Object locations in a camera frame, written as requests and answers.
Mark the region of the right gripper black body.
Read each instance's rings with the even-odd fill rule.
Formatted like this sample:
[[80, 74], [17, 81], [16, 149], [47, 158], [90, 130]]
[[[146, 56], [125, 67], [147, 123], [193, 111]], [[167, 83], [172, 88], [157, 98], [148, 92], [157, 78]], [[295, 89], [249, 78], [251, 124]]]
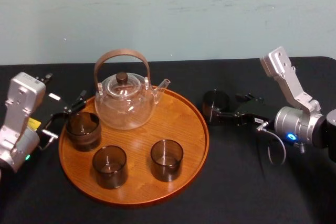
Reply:
[[263, 99], [252, 99], [243, 102], [235, 110], [240, 125], [255, 123], [263, 124], [268, 122], [268, 128], [275, 129], [275, 118], [279, 111], [278, 107], [267, 105]]

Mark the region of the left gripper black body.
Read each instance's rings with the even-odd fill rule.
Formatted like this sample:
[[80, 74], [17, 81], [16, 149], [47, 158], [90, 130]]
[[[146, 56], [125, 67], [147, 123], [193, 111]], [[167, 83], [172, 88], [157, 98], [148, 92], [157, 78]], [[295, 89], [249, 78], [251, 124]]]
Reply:
[[69, 105], [62, 99], [56, 100], [50, 94], [44, 96], [40, 106], [30, 115], [31, 119], [40, 122], [35, 130], [37, 134], [41, 134], [42, 130], [47, 130], [55, 119], [68, 115]]

